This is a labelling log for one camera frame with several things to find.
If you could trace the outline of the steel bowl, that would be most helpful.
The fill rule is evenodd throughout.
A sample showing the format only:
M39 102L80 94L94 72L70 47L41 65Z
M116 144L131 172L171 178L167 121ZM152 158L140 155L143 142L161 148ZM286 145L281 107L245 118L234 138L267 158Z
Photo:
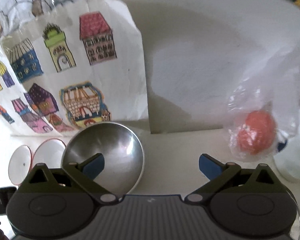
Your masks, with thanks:
M62 166L82 163L100 153L104 169L94 181L122 197L139 183L145 165L145 154L136 134L115 122L101 122L78 132L67 144Z

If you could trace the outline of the red-rimmed white bowl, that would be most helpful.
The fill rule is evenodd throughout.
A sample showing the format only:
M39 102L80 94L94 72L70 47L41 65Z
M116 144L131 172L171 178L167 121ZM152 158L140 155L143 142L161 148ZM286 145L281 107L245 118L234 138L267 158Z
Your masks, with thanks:
M60 168L62 156L65 150L65 143L57 138L52 138L41 143L36 149L32 166L38 163L45 163L48 168Z
M13 185L19 186L32 167L32 151L27 145L19 146L12 154L8 165L8 177Z

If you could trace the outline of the clear plastic bag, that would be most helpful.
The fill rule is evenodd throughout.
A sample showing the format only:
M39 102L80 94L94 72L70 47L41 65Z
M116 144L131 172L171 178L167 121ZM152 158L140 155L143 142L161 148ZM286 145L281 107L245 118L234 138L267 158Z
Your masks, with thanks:
M297 135L300 109L300 38L276 52L256 70L249 70L230 94L224 130L232 156L243 162L257 161L278 152L279 144ZM273 145L257 154L241 152L237 134L247 115L267 111L276 122Z

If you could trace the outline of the red ball in bag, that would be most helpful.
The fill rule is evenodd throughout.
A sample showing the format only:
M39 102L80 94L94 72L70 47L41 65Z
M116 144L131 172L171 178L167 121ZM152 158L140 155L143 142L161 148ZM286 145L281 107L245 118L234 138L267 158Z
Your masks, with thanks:
M276 138L276 122L263 110L250 112L237 134L237 145L241 152L257 155L269 149Z

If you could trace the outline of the white blue water bottle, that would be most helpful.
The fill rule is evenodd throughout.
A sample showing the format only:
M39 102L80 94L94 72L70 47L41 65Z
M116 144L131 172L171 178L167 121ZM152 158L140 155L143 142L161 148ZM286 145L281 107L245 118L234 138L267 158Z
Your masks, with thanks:
M300 111L297 135L287 140L282 150L274 156L277 170L288 181L300 181Z

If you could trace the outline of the colourful houses drawing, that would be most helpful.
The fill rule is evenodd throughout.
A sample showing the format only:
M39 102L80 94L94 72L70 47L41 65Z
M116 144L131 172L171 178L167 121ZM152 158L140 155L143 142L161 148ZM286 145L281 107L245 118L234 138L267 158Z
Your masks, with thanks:
M60 5L0 40L0 135L147 119L142 36L122 1Z

